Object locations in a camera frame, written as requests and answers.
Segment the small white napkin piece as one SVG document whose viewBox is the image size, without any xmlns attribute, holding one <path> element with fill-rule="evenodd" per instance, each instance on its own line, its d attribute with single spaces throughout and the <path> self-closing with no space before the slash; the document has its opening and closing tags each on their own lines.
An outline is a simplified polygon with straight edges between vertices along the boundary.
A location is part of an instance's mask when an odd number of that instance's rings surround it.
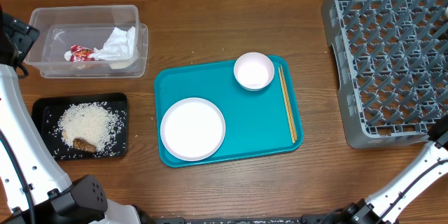
<svg viewBox="0 0 448 224">
<path fill-rule="evenodd" d="M 66 51 L 65 54 L 64 54 L 64 58 L 68 62 L 71 61 L 71 56 L 72 56 L 71 51 Z"/>
</svg>

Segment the red snack wrapper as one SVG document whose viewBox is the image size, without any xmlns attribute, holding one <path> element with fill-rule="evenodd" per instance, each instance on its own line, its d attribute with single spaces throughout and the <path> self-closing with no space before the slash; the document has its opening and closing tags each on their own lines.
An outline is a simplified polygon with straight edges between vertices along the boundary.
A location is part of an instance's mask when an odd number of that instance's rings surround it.
<svg viewBox="0 0 448 224">
<path fill-rule="evenodd" d="M 81 45 L 72 45 L 70 53 L 70 62 L 95 61 L 95 58 L 92 56 L 94 50 Z"/>
</svg>

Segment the white rice pile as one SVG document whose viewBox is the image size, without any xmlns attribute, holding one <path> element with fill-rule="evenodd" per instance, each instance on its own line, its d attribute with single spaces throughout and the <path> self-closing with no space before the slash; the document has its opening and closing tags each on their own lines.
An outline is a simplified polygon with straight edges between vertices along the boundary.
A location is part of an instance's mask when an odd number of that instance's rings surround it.
<svg viewBox="0 0 448 224">
<path fill-rule="evenodd" d="M 60 160 L 118 157 L 127 147 L 127 105 L 123 101 L 97 101 L 61 106 L 49 112 L 49 148 Z M 95 153 L 76 150 L 73 140 L 84 139 L 96 146 Z"/>
</svg>

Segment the brown food piece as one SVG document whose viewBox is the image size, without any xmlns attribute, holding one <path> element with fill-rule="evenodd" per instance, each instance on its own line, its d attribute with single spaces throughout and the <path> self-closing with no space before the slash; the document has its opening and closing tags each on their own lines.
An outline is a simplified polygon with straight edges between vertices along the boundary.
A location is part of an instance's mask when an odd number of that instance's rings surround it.
<svg viewBox="0 0 448 224">
<path fill-rule="evenodd" d="M 97 151 L 97 148 L 95 145 L 87 142 L 84 139 L 76 138 L 73 140 L 73 147 L 76 150 L 89 152 L 89 153 L 95 153 Z"/>
</svg>

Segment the white round plate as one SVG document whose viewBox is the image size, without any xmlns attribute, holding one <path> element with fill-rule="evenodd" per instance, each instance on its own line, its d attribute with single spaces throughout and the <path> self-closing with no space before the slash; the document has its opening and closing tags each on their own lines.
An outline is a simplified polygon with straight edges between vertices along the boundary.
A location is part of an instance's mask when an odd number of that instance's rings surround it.
<svg viewBox="0 0 448 224">
<path fill-rule="evenodd" d="M 221 110 L 212 102 L 190 97 L 168 108 L 160 124 L 167 151 L 187 162 L 212 156 L 222 145 L 226 124 Z"/>
</svg>

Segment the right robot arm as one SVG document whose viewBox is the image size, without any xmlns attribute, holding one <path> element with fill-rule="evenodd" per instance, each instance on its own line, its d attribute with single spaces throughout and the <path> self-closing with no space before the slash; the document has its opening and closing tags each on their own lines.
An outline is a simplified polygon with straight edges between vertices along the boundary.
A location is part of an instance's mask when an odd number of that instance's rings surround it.
<svg viewBox="0 0 448 224">
<path fill-rule="evenodd" d="M 381 190 L 350 204 L 332 223 L 395 223 L 400 213 L 433 182 L 447 174 L 447 116 L 428 131 L 420 154 Z"/>
</svg>

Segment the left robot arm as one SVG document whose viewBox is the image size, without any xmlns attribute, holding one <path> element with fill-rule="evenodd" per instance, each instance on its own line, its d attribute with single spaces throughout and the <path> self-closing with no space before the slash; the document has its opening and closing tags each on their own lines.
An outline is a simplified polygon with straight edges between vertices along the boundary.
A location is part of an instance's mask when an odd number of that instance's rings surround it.
<svg viewBox="0 0 448 224">
<path fill-rule="evenodd" d="M 7 223 L 151 223 L 137 206 L 107 199 L 93 175 L 71 181 L 45 146 L 20 91 L 17 69 L 39 37 L 1 14 L 1 182 Z"/>
</svg>

